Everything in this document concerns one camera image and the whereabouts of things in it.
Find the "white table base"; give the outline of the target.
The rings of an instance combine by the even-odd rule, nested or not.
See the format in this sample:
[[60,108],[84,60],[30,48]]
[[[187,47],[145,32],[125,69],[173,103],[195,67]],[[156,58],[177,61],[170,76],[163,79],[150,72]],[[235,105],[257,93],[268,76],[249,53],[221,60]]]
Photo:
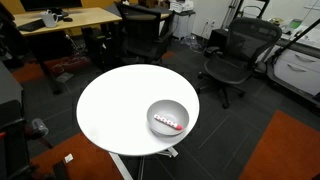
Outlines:
[[[114,153],[109,153],[109,155],[111,156],[111,159],[115,163],[117,169],[119,170],[124,180],[134,180],[133,176],[130,174],[129,170],[121,160],[120,156]],[[174,147],[170,147],[166,150],[160,151],[159,155],[168,156],[169,158],[175,158],[178,156],[178,151]],[[138,174],[137,174],[136,180],[143,180],[144,167],[145,167],[145,157],[141,156],[139,158]]]

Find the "white pitcher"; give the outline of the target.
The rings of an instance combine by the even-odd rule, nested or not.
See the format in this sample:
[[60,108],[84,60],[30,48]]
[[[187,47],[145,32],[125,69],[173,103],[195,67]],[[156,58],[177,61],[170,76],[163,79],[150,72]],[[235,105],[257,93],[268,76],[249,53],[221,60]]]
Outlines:
[[54,28],[57,26],[58,16],[55,13],[51,12],[50,10],[47,10],[41,12],[40,15],[46,27]]

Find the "black mesh office chair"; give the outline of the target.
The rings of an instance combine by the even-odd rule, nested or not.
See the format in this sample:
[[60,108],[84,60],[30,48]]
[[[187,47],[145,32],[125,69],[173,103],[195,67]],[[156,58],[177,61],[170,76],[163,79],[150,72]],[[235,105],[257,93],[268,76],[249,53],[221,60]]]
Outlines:
[[230,101],[226,88],[236,89],[238,96],[244,97],[246,92],[238,85],[253,75],[258,67],[257,58],[275,45],[281,35],[282,30],[268,21],[247,17],[233,20],[228,28],[225,47],[208,48],[205,71],[199,72],[198,78],[207,77],[215,82],[225,98],[222,107],[227,109]]

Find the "red and white marker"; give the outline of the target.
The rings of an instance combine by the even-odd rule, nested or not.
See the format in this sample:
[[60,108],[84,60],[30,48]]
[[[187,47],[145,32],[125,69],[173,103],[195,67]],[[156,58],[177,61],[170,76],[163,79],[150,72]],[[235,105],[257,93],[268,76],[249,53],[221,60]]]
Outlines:
[[155,120],[159,121],[159,122],[162,122],[162,123],[174,128],[174,129],[176,129],[176,130],[179,130],[179,131],[183,130],[183,127],[180,124],[178,124],[178,123],[176,123],[174,121],[171,121],[171,120],[169,120],[167,118],[164,118],[163,116],[155,114],[155,115],[153,115],[153,118]]

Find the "wooden top desk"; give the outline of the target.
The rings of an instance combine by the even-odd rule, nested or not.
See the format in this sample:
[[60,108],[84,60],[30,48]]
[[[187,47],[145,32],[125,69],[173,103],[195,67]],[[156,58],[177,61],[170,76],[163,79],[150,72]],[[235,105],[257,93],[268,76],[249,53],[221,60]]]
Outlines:
[[[103,30],[105,30],[107,24],[122,20],[121,17],[100,7],[71,9],[69,11],[69,16],[73,19],[72,22],[59,21],[57,26],[54,28],[43,27],[32,32],[21,32],[21,34],[24,37],[27,37],[92,25],[99,25]],[[52,93],[60,94],[62,89],[47,66],[44,64],[44,61],[41,58],[38,58],[37,61],[45,74]]]

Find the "grey round bowl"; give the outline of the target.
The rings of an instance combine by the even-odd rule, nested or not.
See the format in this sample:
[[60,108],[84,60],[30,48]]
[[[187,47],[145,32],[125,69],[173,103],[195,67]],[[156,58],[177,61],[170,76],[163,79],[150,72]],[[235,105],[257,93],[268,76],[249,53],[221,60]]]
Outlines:
[[[176,130],[153,118],[158,114],[180,124],[183,130]],[[154,102],[147,110],[147,122],[151,130],[161,135],[176,136],[181,134],[189,124],[189,113],[180,103],[173,100],[159,100]]]

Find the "black office chair at desk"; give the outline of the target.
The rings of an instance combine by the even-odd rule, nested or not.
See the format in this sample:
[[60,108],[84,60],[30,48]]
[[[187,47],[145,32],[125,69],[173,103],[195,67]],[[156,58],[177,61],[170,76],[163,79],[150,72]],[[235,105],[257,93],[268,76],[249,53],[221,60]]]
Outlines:
[[146,64],[160,64],[171,42],[173,14],[162,19],[160,12],[119,2],[115,6],[123,22],[123,52]]

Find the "black computer monitor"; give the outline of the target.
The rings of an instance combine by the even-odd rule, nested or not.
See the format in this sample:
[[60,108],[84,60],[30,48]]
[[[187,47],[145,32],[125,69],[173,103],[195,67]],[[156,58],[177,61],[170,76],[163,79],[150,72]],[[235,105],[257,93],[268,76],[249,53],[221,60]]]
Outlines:
[[25,11],[81,7],[81,0],[20,0]]

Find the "black keyboard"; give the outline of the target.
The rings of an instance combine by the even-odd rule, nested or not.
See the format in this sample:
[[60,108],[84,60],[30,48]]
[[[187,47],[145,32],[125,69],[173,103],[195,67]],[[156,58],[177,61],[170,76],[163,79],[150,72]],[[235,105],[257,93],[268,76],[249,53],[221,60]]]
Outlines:
[[26,32],[32,32],[38,29],[41,29],[45,26],[44,22],[42,19],[35,20],[23,25],[18,26],[18,29],[20,31],[26,31]]

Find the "white drawer cabinet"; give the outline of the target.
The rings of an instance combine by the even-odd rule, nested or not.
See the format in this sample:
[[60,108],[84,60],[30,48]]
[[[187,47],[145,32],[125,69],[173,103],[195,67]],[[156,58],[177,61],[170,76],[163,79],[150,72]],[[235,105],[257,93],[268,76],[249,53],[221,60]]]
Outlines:
[[275,76],[310,94],[320,92],[320,59],[293,50],[284,52],[274,65]]

